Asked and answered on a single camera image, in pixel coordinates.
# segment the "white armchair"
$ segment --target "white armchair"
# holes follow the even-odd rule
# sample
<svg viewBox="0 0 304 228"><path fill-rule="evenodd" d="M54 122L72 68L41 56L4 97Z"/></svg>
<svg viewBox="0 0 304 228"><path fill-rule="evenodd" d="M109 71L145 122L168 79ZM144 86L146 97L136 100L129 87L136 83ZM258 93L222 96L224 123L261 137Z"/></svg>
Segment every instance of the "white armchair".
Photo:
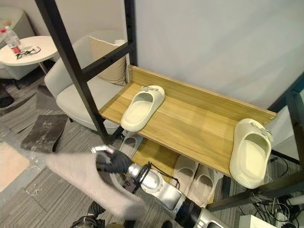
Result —
<svg viewBox="0 0 304 228"><path fill-rule="evenodd" d="M0 20L11 20L10 27L20 39L35 35L28 17L23 10L12 7L0 7L0 15ZM3 39L4 37L0 37L0 48L6 45ZM37 67L38 64L6 66L0 63L0 78L19 80Z"/></svg>
<svg viewBox="0 0 304 228"><path fill-rule="evenodd" d="M77 56L81 68L93 62L89 36L114 43L117 39L123 39L121 31L94 31L91 32L74 45L73 49ZM52 95L56 98L57 105L74 121L96 131L96 127L78 94L65 65L60 58L47 73L45 84ZM88 81L91 94L98 109L102 108L111 98L113 98L123 86L106 82L99 77L94 77ZM114 133L119 125L105 120L105 127L108 134Z"/></svg>

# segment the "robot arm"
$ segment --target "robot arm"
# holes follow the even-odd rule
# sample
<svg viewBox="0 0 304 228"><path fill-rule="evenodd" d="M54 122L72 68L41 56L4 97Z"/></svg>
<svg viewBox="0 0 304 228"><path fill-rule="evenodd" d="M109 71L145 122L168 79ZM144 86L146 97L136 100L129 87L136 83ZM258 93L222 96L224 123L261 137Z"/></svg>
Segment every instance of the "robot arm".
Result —
<svg viewBox="0 0 304 228"><path fill-rule="evenodd" d="M229 228L211 212L200 208L177 188L165 182L157 170L145 169L141 165L133 163L122 152L108 146L94 147L91 151L93 153L105 152L111 159L112 163L108 163L106 166L97 164L97 169L111 173L125 173L129 179L139 183L146 193L156 197L182 227Z"/></svg>

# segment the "eyeglasses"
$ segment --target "eyeglasses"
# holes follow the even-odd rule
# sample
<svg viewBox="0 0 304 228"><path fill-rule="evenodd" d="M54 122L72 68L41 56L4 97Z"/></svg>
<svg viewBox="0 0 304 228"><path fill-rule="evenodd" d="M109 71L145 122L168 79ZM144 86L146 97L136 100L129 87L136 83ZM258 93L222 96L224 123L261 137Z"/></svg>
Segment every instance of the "eyeglasses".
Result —
<svg viewBox="0 0 304 228"><path fill-rule="evenodd" d="M31 50L21 51L19 52L16 57L17 59L21 59L24 56L33 55L41 51L41 48L36 46L35 48L32 48Z"/></svg>

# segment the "pillow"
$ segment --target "pillow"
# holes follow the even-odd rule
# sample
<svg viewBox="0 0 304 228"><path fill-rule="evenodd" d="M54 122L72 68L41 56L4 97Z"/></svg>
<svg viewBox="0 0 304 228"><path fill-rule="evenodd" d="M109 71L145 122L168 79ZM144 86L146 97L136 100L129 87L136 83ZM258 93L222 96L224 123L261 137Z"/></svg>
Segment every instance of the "pillow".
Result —
<svg viewBox="0 0 304 228"><path fill-rule="evenodd" d="M115 50L118 46L122 45L124 41L117 40L116 44L111 44L103 40L96 39L94 37L89 37L91 52L93 56L93 60L96 61L111 51ZM99 73L97 76L107 82L124 86L125 83L125 65L126 65L126 57L122 57L112 65L110 65L107 69Z"/></svg>
<svg viewBox="0 0 304 228"><path fill-rule="evenodd" d="M0 19L0 29L5 29L5 26L11 26L13 19Z"/></svg>

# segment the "black glove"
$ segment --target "black glove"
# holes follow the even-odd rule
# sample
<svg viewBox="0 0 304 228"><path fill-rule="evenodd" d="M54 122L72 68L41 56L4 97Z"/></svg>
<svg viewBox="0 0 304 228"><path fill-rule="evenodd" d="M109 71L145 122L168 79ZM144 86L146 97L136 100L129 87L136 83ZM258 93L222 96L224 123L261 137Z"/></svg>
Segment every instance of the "black glove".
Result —
<svg viewBox="0 0 304 228"><path fill-rule="evenodd" d="M119 150L113 150L113 152L105 153L111 159L111 163L105 163L104 160L101 159L101 155L98 154L96 158L96 167L98 171L109 173L127 173L129 166L133 163L127 155Z"/></svg>

